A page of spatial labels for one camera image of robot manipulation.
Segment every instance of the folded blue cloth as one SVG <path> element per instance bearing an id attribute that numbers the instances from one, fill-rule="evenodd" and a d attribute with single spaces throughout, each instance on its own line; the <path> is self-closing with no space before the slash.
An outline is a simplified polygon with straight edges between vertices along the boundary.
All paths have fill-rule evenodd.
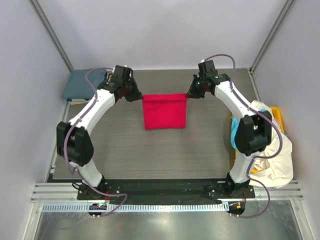
<path id="1" fill-rule="evenodd" d="M 86 81 L 86 74 L 91 69 L 74 70 L 70 73 L 66 86 L 62 92 L 63 99 L 91 99 L 95 92 Z M 89 75 L 89 80 L 96 88 L 107 78 L 105 69 L 97 70 Z"/>

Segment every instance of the metal pole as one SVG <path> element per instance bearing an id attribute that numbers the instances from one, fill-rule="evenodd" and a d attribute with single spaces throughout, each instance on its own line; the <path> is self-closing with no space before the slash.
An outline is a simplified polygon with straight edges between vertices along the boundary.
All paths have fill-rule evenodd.
<path id="1" fill-rule="evenodd" d="M 38 15 L 38 17 L 40 18 L 45 30 L 47 31 L 47 33 L 49 34 L 53 44 L 55 45 L 56 49 L 58 50 L 60 56 L 62 57 L 65 65 L 67 66 L 67 68 L 69 69 L 70 72 L 72 72 L 74 70 L 74 67 L 72 66 L 64 48 L 62 47 L 55 31 L 53 30 L 49 20 L 47 19 L 43 9 L 41 8 L 38 0 L 29 0 L 29 2 L 31 3 L 31 5 L 33 6 L 36 14 Z"/>
<path id="2" fill-rule="evenodd" d="M 281 25 L 283 24 L 286 16 L 288 15 L 290 10 L 292 9 L 292 7 L 293 7 L 295 2 L 296 2 L 296 0 L 287 0 L 285 2 L 285 4 L 283 5 L 280 14 L 278 15 L 276 21 L 274 22 L 274 24 L 273 24 L 273 26 L 271 28 L 271 31 L 268 34 L 268 37 L 265 39 L 265 41 L 264 41 L 264 43 L 263 43 L 258 55 L 256 56 L 256 58 L 255 58 L 255 60 L 254 60 L 254 62 L 252 64 L 252 67 L 249 69 L 249 71 L 251 73 L 253 73 L 256 70 L 260 60 L 262 59 L 263 55 L 265 54 L 265 52 L 268 49 L 268 47 L 269 47 L 270 43 L 272 42 L 272 40 L 275 38 L 277 32 L 279 31 Z"/>

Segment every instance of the metal frame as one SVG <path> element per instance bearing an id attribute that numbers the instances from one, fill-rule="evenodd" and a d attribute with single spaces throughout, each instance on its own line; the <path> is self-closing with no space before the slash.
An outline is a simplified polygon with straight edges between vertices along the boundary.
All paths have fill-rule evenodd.
<path id="1" fill-rule="evenodd" d="M 265 52 L 268 49 L 269 45 L 271 44 L 272 40 L 275 38 L 277 32 L 279 31 L 281 25 L 283 24 L 286 16 L 288 15 L 290 10 L 294 6 L 295 2 L 296 2 L 296 0 L 287 0 L 285 2 L 285 4 L 283 5 L 277 19 L 275 20 L 268 36 L 266 37 L 262 47 L 260 48 L 258 55 L 256 56 L 252 66 L 250 68 L 250 72 L 254 72 L 256 70 L 260 60 L 262 59 L 263 55 L 265 54 Z"/>
<path id="2" fill-rule="evenodd" d="M 55 34 L 55 31 L 53 30 L 44 11 L 42 10 L 38 0 L 29 0 L 29 2 L 33 6 L 38 17 L 40 18 L 44 28 L 48 32 L 53 44 L 56 46 L 67 68 L 70 71 L 73 71 L 74 68 L 72 66 L 72 63 L 70 62 L 64 48 L 62 47 L 57 35 Z M 272 26 L 271 31 L 269 32 L 266 40 L 264 41 L 258 55 L 256 56 L 252 66 L 248 69 L 248 73 L 250 75 L 255 94 L 259 101 L 261 100 L 261 95 L 255 82 L 254 72 L 260 60 L 262 59 L 264 53 L 266 52 L 272 40 L 274 39 L 275 35 L 279 31 L 285 17 L 288 15 L 289 11 L 291 10 L 295 2 L 296 0 L 286 1 L 275 23 Z M 63 121 L 67 120 L 69 107 L 70 107 L 70 103 L 67 103 L 62 115 Z M 57 151 L 56 151 L 56 147 L 54 147 L 52 158 L 51 158 L 51 168 L 48 171 L 49 178 L 52 177 L 55 171 L 56 158 L 57 158 Z M 67 204 L 67 205 L 75 205 L 75 204 L 83 205 L 83 204 L 94 202 L 94 201 L 78 201 L 77 200 L 78 191 L 71 186 L 71 183 L 69 182 L 70 180 L 72 179 L 60 179 L 56 183 L 37 183 L 35 185 L 35 188 L 30 200 L 32 210 L 30 212 L 29 221 L 25 229 L 24 240 L 34 239 L 36 235 L 37 227 L 40 221 L 40 216 L 41 216 L 40 213 L 42 212 L 43 207 L 48 206 L 50 204 L 52 205 L 52 204 L 60 204 L 60 203 Z M 248 201 L 268 200 L 266 192 L 263 188 L 254 187 L 254 191 L 256 194 L 256 198 L 248 199 Z M 298 182 L 296 180 L 293 180 L 291 181 L 290 184 L 288 184 L 283 188 L 280 188 L 280 189 L 270 188 L 269 191 L 270 191 L 270 196 L 272 201 L 291 200 L 291 205 L 293 207 L 294 214 L 295 214 L 303 239 L 306 239 L 306 240 L 316 239 L 310 228 L 308 216 L 305 211 L 306 203 L 304 201 Z M 227 201 L 237 201 L 238 199 L 222 199 L 222 200 L 227 202 Z"/>
<path id="3" fill-rule="evenodd" d="M 31 203 L 32 211 L 29 217 L 23 240 L 34 240 L 37 232 L 37 228 L 40 221 L 41 211 L 43 203 Z"/>
<path id="4" fill-rule="evenodd" d="M 41 8 L 38 0 L 29 0 L 29 2 L 31 3 L 31 5 L 34 8 L 35 13 L 37 14 L 37 16 L 40 18 L 40 21 L 42 22 L 45 30 L 47 31 L 47 33 L 49 34 L 53 44 L 55 45 L 56 49 L 58 50 L 60 56 L 62 57 L 65 65 L 67 66 L 67 68 L 69 69 L 70 72 L 72 72 L 74 70 L 74 67 L 72 66 L 72 63 L 70 62 L 64 48 L 62 47 L 54 29 L 52 28 L 49 20 L 47 19 L 46 14 L 44 13 L 43 9 Z"/>

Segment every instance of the white wall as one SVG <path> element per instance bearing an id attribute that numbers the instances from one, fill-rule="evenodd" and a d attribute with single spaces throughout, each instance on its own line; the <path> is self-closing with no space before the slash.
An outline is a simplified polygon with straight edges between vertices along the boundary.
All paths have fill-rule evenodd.
<path id="1" fill-rule="evenodd" d="M 74 68 L 251 67 L 285 0 L 39 0 Z M 230 68 L 229 59 L 216 60 Z"/>
<path id="2" fill-rule="evenodd" d="M 255 71 L 262 100 L 279 106 L 295 177 L 320 227 L 320 1 L 296 1 Z"/>
<path id="3" fill-rule="evenodd" d="M 68 70 L 27 0 L 0 3 L 0 233 L 21 239 L 48 173 Z"/>

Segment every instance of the gray wood-grain surface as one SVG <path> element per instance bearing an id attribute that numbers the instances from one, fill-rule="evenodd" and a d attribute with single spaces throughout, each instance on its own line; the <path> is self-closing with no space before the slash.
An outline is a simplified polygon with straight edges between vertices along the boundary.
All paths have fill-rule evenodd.
<path id="1" fill-rule="evenodd" d="M 231 75 L 230 69 L 219 73 Z M 185 93 L 197 70 L 136 70 L 143 94 Z M 246 69 L 237 69 L 234 84 L 251 102 L 256 95 Z M 68 119 L 84 105 L 70 106 Z M 185 129 L 144 130 L 142 102 L 119 100 L 91 134 L 93 160 L 106 179 L 224 178 L 234 151 L 230 144 L 231 112 L 216 97 L 187 101 Z M 58 156 L 53 178 L 70 178 Z"/>

